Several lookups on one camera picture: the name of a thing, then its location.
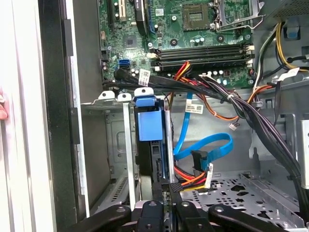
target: barcode label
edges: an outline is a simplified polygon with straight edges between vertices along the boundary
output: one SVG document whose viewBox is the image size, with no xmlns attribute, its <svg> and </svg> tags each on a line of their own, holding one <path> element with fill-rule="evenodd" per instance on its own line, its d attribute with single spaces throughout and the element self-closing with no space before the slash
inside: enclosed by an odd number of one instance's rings
<svg viewBox="0 0 309 232">
<path fill-rule="evenodd" d="M 212 173 L 213 173 L 213 164 L 209 163 L 209 171 L 207 172 L 206 181 L 205 181 L 205 188 L 206 189 L 211 188 Z"/>
<path fill-rule="evenodd" d="M 164 9 L 156 9 L 155 16 L 164 16 Z"/>
<path fill-rule="evenodd" d="M 187 103 L 185 111 L 188 113 L 203 114 L 204 105 Z"/>
<path fill-rule="evenodd" d="M 148 86 L 150 77 L 150 71 L 145 69 L 140 69 L 140 76 L 139 76 L 139 85 L 140 86 Z"/>
</svg>

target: blue plastic latch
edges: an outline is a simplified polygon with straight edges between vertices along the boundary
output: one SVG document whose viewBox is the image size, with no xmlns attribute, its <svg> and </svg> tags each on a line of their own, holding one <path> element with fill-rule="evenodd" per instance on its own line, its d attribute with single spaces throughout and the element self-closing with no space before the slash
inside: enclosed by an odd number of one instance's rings
<svg viewBox="0 0 309 232">
<path fill-rule="evenodd" d="M 137 98 L 135 104 L 137 107 L 154 106 L 155 97 Z"/>
<path fill-rule="evenodd" d="M 163 139 L 162 113 L 159 111 L 138 113 L 140 141 Z"/>
</svg>

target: cpu socket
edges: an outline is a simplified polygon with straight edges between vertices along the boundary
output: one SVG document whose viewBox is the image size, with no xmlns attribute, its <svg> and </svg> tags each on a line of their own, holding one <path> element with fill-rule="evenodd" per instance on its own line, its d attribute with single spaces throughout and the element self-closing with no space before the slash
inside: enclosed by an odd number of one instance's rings
<svg viewBox="0 0 309 232">
<path fill-rule="evenodd" d="M 183 5 L 183 30 L 205 30 L 209 28 L 207 3 Z"/>
</svg>

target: ventilation holes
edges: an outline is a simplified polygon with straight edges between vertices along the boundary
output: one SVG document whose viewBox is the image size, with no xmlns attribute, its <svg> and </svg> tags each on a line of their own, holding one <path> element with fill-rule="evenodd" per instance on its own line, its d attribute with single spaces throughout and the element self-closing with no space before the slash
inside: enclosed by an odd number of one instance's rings
<svg viewBox="0 0 309 232">
<path fill-rule="evenodd" d="M 120 184 L 119 188 L 117 189 L 115 195 L 113 196 L 111 202 L 114 202 L 114 201 L 117 200 L 117 198 L 119 197 L 121 191 L 123 190 L 123 188 L 124 188 L 126 182 L 127 182 L 127 177 L 125 177 L 125 178 L 123 179 L 123 181 L 121 182 L 121 184 Z"/>
<path fill-rule="evenodd" d="M 309 1 L 293 0 L 290 4 L 279 10 L 278 13 L 274 15 L 274 18 L 307 14 L 309 14 Z"/>
</svg>

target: cable label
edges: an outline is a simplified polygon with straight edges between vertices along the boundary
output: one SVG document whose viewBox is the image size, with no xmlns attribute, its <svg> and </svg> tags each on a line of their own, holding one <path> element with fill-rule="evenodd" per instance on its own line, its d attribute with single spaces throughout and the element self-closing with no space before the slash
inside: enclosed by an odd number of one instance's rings
<svg viewBox="0 0 309 232">
<path fill-rule="evenodd" d="M 206 181 L 205 181 L 205 188 L 206 189 L 211 188 L 212 173 L 213 173 L 213 164 L 209 163 L 209 171 L 207 172 Z"/>
<path fill-rule="evenodd" d="M 191 104 L 187 101 L 185 105 L 185 111 L 188 113 L 195 113 L 195 114 L 203 114 L 204 105 L 199 104 Z"/>
<path fill-rule="evenodd" d="M 149 77 L 150 77 L 150 71 L 140 69 L 139 85 L 148 87 Z"/>
</svg>

